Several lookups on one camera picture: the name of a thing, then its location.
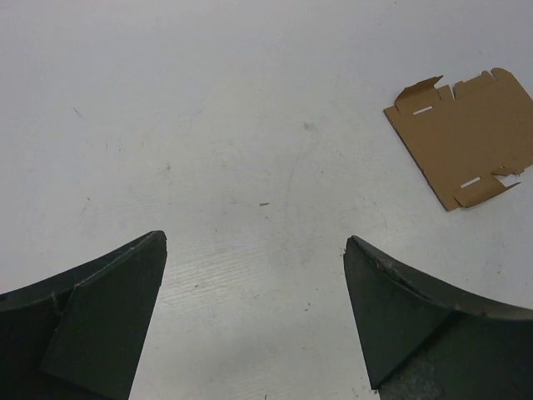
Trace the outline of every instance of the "cardboard tab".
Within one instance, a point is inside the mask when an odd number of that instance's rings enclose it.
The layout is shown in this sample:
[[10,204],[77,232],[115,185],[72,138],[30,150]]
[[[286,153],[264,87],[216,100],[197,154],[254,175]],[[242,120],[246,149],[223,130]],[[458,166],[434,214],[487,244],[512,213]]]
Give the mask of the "cardboard tab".
[[533,164],[533,100],[494,68],[454,86],[441,77],[406,87],[385,115],[448,211],[483,203],[505,187],[494,175]]

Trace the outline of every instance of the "small debris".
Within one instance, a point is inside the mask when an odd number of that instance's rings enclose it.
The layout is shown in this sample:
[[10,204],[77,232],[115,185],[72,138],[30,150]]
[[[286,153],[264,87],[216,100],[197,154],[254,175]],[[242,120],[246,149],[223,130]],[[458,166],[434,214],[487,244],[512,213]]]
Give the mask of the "small debris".
[[80,118],[83,118],[83,115],[80,114],[77,109],[75,107],[72,107],[72,109],[74,110],[74,112],[80,117]]
[[303,128],[308,132],[316,132],[318,130],[318,128],[315,126],[314,123],[307,123],[307,122],[303,123]]

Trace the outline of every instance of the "white table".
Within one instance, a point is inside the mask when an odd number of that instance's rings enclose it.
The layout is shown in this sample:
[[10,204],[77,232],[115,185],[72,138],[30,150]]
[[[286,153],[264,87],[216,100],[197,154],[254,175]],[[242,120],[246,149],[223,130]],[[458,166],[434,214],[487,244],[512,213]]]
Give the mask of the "white table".
[[533,93],[532,15],[530,0],[2,2],[0,293],[162,229],[131,399],[377,398],[350,235],[533,308],[533,171],[445,212],[382,113],[439,74],[503,67]]

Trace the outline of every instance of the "brown cardboard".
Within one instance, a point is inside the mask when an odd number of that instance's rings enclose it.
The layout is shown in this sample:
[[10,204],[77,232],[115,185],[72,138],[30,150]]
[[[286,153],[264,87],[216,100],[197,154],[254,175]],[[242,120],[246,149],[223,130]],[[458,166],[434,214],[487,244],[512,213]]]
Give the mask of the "brown cardboard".
[[520,174],[533,164],[533,100],[512,73],[491,72],[456,83],[455,97],[450,86],[434,87],[442,76],[426,79],[385,109],[448,211],[513,188],[517,183],[506,187],[495,175]]

